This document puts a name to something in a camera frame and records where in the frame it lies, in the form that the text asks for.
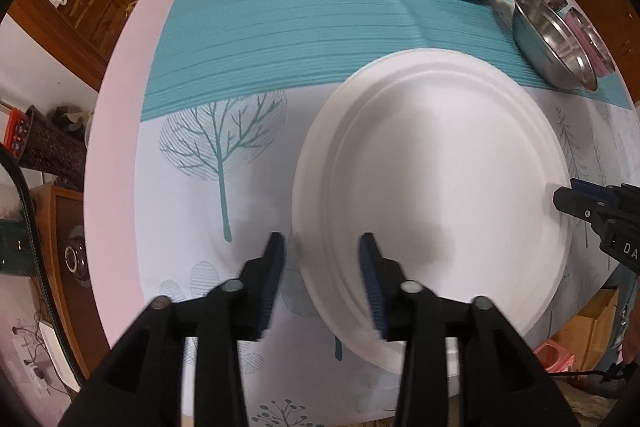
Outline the pink steel-lined bowl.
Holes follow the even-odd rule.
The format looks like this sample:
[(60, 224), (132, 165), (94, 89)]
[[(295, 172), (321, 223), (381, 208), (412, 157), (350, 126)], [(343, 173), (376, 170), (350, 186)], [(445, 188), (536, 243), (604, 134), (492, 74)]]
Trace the pink steel-lined bowl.
[(608, 47), (588, 18), (572, 7), (567, 10), (564, 21), (584, 47), (596, 76), (600, 78), (614, 73), (615, 64)]

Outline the tree-print tablecloth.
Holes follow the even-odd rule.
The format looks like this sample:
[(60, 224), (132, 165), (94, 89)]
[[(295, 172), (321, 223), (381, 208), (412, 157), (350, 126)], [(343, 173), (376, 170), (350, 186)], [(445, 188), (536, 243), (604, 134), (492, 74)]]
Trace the tree-print tablecloth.
[(294, 167), (321, 106), (361, 66), (438, 48), (527, 90), (571, 177), (639, 183), (639, 124), (620, 72), (594, 95), (535, 73), (491, 7), (466, 0), (174, 0), (142, 103), (134, 235), (146, 299), (203, 297), (286, 235), (266, 339), (240, 343), (250, 426), (390, 416), (399, 376), (366, 362), (318, 314), (299, 269)]

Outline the wooden side table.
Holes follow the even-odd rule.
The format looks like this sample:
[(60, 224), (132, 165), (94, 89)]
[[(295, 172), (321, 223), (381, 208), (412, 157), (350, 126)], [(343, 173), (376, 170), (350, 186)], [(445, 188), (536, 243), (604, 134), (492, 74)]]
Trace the wooden side table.
[(44, 272), (55, 311), (70, 348), (70, 364), (88, 378), (108, 352), (108, 343), (96, 309), (93, 291), (81, 285), (65, 262), (65, 247), (83, 236), (82, 194), (45, 184), (32, 190), (36, 224), (42, 246)]

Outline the cardboard box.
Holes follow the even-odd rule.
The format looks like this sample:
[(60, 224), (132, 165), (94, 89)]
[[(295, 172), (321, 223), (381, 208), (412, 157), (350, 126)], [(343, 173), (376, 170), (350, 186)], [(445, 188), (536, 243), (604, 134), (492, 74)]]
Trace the cardboard box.
[(552, 336), (555, 343), (574, 355), (574, 371), (595, 369), (608, 350), (618, 295), (620, 291), (617, 288), (600, 289), (578, 314)]

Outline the white paper plate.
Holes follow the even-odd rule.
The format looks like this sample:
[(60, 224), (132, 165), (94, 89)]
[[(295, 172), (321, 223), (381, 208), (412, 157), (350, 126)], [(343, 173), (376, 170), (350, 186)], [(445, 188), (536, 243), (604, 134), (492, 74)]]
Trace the white paper plate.
[(297, 162), (293, 232), (314, 306), (355, 355), (400, 372), (404, 346), (375, 329), (359, 268), (369, 232), (409, 279), (488, 297), (526, 334), (566, 265), (552, 196), (567, 181), (548, 118), (495, 66), (435, 48), (379, 58), (322, 106)]

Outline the dark tube red cap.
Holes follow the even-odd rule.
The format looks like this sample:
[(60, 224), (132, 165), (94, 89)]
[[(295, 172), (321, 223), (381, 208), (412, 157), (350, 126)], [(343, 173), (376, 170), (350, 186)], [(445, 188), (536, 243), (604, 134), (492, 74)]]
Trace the dark tube red cap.
[(8, 111), (3, 147), (17, 164), (64, 181), (84, 191), (87, 148), (84, 141), (55, 127), (35, 106)]

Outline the large steel bowl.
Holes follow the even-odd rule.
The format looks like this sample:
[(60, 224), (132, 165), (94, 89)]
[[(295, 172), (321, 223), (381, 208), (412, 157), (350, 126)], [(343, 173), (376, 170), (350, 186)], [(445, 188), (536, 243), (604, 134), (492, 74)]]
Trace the large steel bowl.
[(559, 89), (598, 89), (585, 48), (543, 0), (514, 0), (512, 33), (533, 69)]

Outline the dark green jar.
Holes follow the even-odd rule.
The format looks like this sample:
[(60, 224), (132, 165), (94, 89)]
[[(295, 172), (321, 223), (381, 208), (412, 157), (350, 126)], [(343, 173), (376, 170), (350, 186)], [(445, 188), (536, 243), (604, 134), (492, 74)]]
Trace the dark green jar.
[(2, 219), (0, 222), (0, 271), (14, 277), (35, 275), (32, 247), (26, 225), (21, 220)]

